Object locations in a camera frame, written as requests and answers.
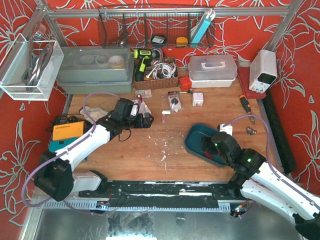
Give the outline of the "red spring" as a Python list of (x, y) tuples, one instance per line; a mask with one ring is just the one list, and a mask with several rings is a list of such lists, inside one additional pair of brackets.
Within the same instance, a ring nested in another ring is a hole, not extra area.
[(213, 159), (214, 159), (214, 158), (213, 158), (213, 155), (210, 154), (210, 153), (208, 153), (207, 151), (205, 151), (205, 152), (203, 153), (203, 155), (204, 155), (206, 158), (210, 159), (210, 160), (213, 160)]
[(141, 94), (137, 94), (136, 95), (136, 98), (137, 98), (137, 100), (139, 101), (139, 102), (143, 102), (143, 98), (142, 98), (142, 95)]

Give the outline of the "white peg board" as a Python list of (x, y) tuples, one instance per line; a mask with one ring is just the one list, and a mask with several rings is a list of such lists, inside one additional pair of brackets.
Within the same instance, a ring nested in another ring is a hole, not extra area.
[(151, 115), (151, 111), (149, 109), (149, 107), (147, 106), (147, 104), (140, 99), (134, 99), (133, 102), (135, 104), (139, 104), (139, 114), (142, 114), (142, 116), (145, 118), (146, 117), (146, 113), (149, 113)]

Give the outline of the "beige work glove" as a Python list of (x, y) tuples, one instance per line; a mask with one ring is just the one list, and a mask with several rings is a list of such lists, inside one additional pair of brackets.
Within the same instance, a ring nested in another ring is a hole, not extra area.
[(94, 122), (97, 122), (100, 118), (102, 118), (108, 114), (108, 111), (101, 108), (101, 107), (89, 107), (88, 105), (86, 105), (85, 110), (90, 115), (90, 117), (92, 119), (85, 114), (83, 107), (79, 110), (79, 113), (81, 115), (83, 115), (84, 118), (92, 124)]

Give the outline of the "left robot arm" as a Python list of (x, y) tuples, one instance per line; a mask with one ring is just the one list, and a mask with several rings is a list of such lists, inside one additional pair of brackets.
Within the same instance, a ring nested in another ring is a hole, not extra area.
[(105, 192), (108, 179), (102, 173), (96, 170), (75, 173), (76, 167), (123, 131), (148, 129), (153, 121), (144, 101), (120, 98), (114, 109), (98, 119), (84, 135), (55, 152), (47, 150), (42, 154), (34, 185), (57, 202), (65, 200), (71, 193)]

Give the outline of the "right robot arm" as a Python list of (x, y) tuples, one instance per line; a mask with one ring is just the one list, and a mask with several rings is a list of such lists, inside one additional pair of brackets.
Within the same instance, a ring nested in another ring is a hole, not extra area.
[(251, 148), (241, 148), (224, 131), (202, 137), (202, 149), (218, 155), (235, 174), (228, 185), (233, 198), (253, 200), (290, 221), (307, 240), (320, 238), (320, 198), (309, 193)]

